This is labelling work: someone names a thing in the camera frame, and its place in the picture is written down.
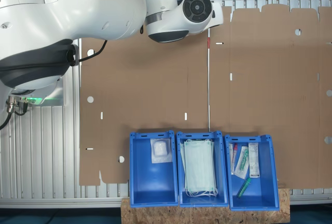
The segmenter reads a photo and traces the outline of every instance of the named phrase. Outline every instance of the cardboard sheet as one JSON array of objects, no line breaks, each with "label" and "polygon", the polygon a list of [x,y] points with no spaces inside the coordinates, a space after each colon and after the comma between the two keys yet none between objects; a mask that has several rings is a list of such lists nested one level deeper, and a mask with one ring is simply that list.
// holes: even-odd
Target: cardboard sheet
[{"label": "cardboard sheet", "polygon": [[[332,187],[332,8],[320,19],[285,5],[237,9],[232,21],[223,11],[225,23],[211,29],[211,131],[270,134],[279,185]],[[207,131],[206,40],[158,44],[138,34],[82,64],[80,185],[100,185],[99,172],[105,183],[127,182],[132,131]],[[83,56],[103,43],[82,42]]]},{"label": "cardboard sheet", "polygon": [[277,177],[289,188],[332,187],[332,8],[224,7],[211,30],[212,130],[270,134]]},{"label": "cardboard sheet", "polygon": [[[80,185],[100,185],[100,172],[104,183],[127,183],[130,132],[208,130],[207,38],[158,44],[137,34],[82,64]],[[84,39],[83,56],[102,44]]]}]

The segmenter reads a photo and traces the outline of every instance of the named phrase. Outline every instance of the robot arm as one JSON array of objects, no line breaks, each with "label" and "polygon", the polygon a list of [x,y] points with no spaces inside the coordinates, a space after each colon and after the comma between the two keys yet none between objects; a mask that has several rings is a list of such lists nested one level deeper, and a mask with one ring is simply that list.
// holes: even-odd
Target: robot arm
[{"label": "robot arm", "polygon": [[181,40],[223,23],[220,3],[210,0],[146,0],[145,25],[149,37],[159,43]]},{"label": "robot arm", "polygon": [[145,21],[149,37],[177,41],[223,23],[210,0],[1,0],[0,113],[8,96],[51,88],[75,54],[73,40],[128,38]]}]

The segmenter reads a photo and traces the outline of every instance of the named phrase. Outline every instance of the hole in cardboard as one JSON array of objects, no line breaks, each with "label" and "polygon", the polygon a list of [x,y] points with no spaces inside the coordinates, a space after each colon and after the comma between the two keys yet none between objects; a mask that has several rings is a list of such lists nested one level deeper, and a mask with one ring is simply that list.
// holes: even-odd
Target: hole in cardboard
[{"label": "hole in cardboard", "polygon": [[88,102],[89,102],[89,103],[92,103],[93,101],[94,101],[94,98],[93,98],[92,96],[89,96],[89,97],[88,97]]},{"label": "hole in cardboard", "polygon": [[301,29],[296,29],[295,30],[295,35],[300,36],[302,34],[302,30]]},{"label": "hole in cardboard", "polygon": [[325,137],[325,143],[332,144],[332,137]]},{"label": "hole in cardboard", "polygon": [[94,54],[94,50],[93,49],[89,49],[88,52],[87,52],[87,55],[88,56],[91,56]]},{"label": "hole in cardboard", "polygon": [[123,157],[123,156],[120,156],[119,158],[118,158],[118,162],[119,163],[123,163],[125,161],[125,158]]}]

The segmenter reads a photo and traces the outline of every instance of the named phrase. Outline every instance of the white panel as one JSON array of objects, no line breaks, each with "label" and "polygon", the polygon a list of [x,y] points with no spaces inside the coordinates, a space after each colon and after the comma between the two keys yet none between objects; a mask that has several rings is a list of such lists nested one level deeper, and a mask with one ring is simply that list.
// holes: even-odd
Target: white panel
[{"label": "white panel", "polygon": [[[6,119],[6,115],[1,118],[1,123]],[[2,195],[3,198],[10,198],[10,179],[9,179],[9,126],[1,130],[1,173],[2,173]]]},{"label": "white panel", "polygon": [[236,0],[235,9],[243,9],[244,8],[244,0]]},{"label": "white panel", "polygon": [[330,5],[330,0],[322,0],[322,6],[329,7]]},{"label": "white panel", "polygon": [[120,184],[120,197],[128,197],[128,183]]},{"label": "white panel", "polygon": [[62,107],[54,107],[54,161],[55,161],[55,196],[63,198],[63,132]]},{"label": "white panel", "polygon": [[109,197],[118,197],[118,185],[109,184]]},{"label": "white panel", "polygon": [[107,185],[104,182],[100,182],[99,186],[99,198],[106,198],[107,197]]},{"label": "white panel", "polygon": [[23,197],[31,199],[30,109],[22,116]]},{"label": "white panel", "polygon": [[40,128],[40,107],[32,108],[32,150],[33,150],[33,190],[34,198],[42,198],[42,144],[41,144],[41,128]]}]

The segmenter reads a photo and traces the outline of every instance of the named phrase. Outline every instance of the face mask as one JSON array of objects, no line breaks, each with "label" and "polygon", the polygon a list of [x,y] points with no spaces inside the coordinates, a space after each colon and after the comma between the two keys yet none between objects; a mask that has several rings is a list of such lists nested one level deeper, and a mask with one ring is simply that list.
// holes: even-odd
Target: face mask
[{"label": "face mask", "polygon": [[188,196],[217,195],[213,165],[213,142],[184,142],[185,187]]}]

